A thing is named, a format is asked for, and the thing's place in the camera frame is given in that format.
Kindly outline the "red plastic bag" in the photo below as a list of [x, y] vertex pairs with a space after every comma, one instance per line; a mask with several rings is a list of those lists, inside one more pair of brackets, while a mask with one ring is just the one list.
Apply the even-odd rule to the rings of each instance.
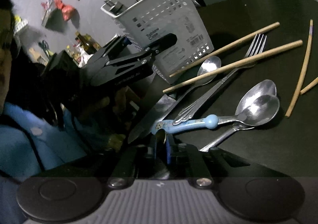
[[63, 20], [65, 22], [69, 21], [73, 17], [76, 9], [71, 5], [65, 4], [62, 0], [54, 0], [54, 2], [57, 9], [61, 11]]

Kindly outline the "dark glass bottle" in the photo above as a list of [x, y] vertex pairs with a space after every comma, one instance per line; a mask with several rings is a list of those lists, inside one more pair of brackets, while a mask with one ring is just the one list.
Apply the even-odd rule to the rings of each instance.
[[81, 44], [88, 55], [95, 54], [100, 49], [100, 45], [98, 43], [91, 38], [83, 36], [79, 31], [76, 31], [75, 35], [76, 40]]

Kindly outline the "small silver spoon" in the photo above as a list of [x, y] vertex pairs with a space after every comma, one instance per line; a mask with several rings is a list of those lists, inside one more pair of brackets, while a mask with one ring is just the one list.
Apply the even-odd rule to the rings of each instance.
[[[208, 72], [212, 72], [218, 68], [221, 67], [221, 60], [217, 56], [212, 56], [209, 59], [206, 59], [200, 66], [197, 76], [203, 75]], [[182, 101], [189, 93], [191, 93], [193, 90], [196, 90], [200, 86], [204, 86], [208, 83], [210, 83], [214, 79], [214, 76], [211, 76], [207, 78], [205, 81], [200, 80], [196, 81], [181, 97], [178, 98], [178, 100], [157, 120], [162, 121], [164, 120], [170, 112], [173, 111], [173, 109]]]

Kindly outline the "purple tipped wooden chopstick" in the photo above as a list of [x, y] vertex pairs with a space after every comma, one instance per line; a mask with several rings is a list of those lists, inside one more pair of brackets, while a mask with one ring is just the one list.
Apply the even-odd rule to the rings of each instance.
[[297, 103], [298, 97], [301, 92], [301, 88], [304, 82], [304, 78], [306, 76], [308, 64], [309, 64], [309, 58], [310, 58], [310, 53], [311, 53], [311, 47], [312, 47], [312, 41], [313, 41], [313, 26], [314, 26], [314, 21], [311, 19], [309, 22], [309, 33], [308, 33], [308, 41], [307, 41], [307, 47], [306, 47], [306, 53], [304, 56], [300, 76], [297, 82], [297, 86], [295, 88], [291, 103], [285, 113], [285, 117], [289, 118], [293, 112], [293, 109]]
[[308, 92], [310, 89], [312, 89], [314, 86], [316, 86], [318, 84], [318, 78], [315, 78], [310, 84], [308, 84], [305, 88], [303, 88], [300, 91], [300, 94], [305, 94], [306, 92]]

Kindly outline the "blue handled spoon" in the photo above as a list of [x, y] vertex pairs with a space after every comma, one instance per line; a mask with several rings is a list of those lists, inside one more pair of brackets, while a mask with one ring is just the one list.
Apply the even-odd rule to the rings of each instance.
[[250, 127], [257, 127], [272, 120], [280, 108], [280, 100], [273, 95], [262, 95], [256, 98], [242, 112], [233, 116], [217, 116], [210, 114], [205, 118], [188, 120], [178, 125], [173, 125], [172, 120], [157, 122], [151, 127], [150, 132], [154, 135], [159, 130], [164, 130], [168, 134], [177, 134], [184, 131], [207, 128], [214, 129], [218, 125], [239, 122]]

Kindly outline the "large silver spoon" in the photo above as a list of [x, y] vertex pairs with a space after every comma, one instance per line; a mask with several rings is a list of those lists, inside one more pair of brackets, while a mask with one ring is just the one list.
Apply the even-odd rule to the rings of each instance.
[[209, 151], [212, 147], [219, 146], [232, 134], [240, 130], [250, 130], [271, 121], [280, 108], [280, 101], [276, 96], [276, 84], [272, 80], [264, 80], [252, 87], [240, 100], [236, 115], [245, 113], [247, 119], [236, 122], [232, 127], [216, 138], [211, 143], [200, 149]]

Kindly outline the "gold spoon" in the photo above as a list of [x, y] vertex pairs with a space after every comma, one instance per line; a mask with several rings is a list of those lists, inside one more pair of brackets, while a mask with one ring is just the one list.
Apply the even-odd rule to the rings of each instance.
[[164, 129], [160, 129], [155, 134], [157, 144], [164, 144], [166, 142], [167, 133]]

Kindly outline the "grey perforated utensil basket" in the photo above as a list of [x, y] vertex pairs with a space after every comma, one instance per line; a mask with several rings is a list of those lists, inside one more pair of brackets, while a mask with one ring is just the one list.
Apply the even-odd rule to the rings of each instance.
[[109, 12], [106, 4], [101, 10], [111, 17], [137, 49], [146, 48], [168, 33], [177, 35], [177, 43], [156, 55], [153, 69], [167, 83], [180, 68], [214, 50], [204, 23], [192, 0], [110, 0], [120, 2], [125, 11], [119, 15]]

